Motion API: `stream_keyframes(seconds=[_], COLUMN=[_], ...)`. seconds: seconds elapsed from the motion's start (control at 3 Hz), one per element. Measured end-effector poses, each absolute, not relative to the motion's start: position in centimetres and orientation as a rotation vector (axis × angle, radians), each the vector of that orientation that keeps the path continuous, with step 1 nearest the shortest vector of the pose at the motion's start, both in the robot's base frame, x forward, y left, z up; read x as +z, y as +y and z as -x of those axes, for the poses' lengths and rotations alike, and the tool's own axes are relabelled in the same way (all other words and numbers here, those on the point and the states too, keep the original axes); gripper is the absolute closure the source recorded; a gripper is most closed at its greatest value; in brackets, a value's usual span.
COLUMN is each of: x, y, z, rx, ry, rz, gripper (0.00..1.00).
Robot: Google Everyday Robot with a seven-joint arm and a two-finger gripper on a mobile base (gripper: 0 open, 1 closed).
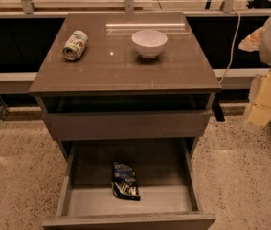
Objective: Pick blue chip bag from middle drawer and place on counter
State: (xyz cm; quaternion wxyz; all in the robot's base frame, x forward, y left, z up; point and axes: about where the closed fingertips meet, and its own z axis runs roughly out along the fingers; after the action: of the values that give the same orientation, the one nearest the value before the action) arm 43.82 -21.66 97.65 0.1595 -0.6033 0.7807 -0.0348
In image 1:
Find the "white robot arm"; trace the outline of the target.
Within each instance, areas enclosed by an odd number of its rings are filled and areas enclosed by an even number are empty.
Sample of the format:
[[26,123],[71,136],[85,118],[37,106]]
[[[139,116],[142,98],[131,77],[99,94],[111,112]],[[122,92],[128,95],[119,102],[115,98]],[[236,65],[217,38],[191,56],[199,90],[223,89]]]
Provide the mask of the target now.
[[239,44],[239,48],[248,51],[256,46],[260,61],[270,70],[264,75],[256,75],[251,83],[249,103],[243,114],[242,127],[248,132],[264,129],[271,121],[271,16],[261,28],[253,31]]

